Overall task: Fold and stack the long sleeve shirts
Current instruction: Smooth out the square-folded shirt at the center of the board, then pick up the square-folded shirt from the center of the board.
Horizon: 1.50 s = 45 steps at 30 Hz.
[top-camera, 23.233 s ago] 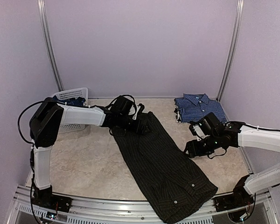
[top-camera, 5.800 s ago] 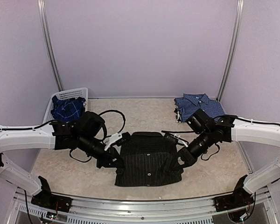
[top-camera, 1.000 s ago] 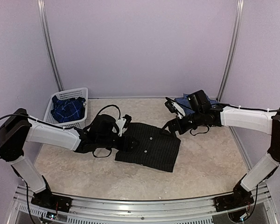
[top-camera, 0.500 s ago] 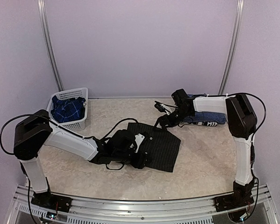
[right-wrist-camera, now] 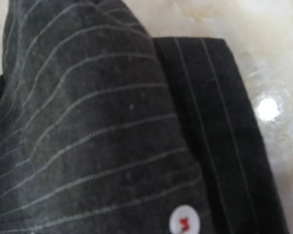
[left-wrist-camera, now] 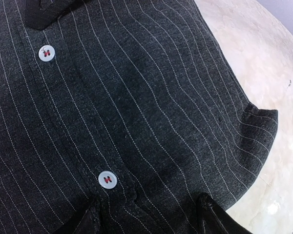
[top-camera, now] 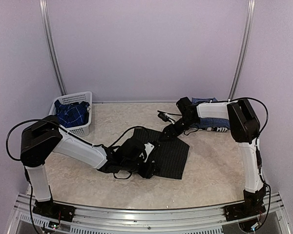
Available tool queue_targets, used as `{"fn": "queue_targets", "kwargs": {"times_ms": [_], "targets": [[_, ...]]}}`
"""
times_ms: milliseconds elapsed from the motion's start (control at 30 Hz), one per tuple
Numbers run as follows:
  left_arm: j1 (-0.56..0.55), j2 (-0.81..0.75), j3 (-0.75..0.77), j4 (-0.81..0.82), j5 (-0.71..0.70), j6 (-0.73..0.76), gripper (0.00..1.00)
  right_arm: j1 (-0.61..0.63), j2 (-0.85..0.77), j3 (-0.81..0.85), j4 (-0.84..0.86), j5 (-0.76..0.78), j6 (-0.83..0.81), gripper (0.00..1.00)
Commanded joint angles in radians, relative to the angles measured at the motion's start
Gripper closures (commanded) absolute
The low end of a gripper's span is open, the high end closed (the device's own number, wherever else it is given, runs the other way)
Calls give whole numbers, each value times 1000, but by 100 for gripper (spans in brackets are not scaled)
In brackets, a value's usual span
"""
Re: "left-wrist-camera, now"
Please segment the black pinstripe long sleeve shirt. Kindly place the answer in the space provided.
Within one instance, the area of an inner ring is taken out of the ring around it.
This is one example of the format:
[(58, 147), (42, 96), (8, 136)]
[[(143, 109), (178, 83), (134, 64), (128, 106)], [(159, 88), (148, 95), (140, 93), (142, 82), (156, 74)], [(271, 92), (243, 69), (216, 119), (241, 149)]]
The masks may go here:
[(0, 234), (209, 234), (277, 128), (192, 0), (0, 0)]

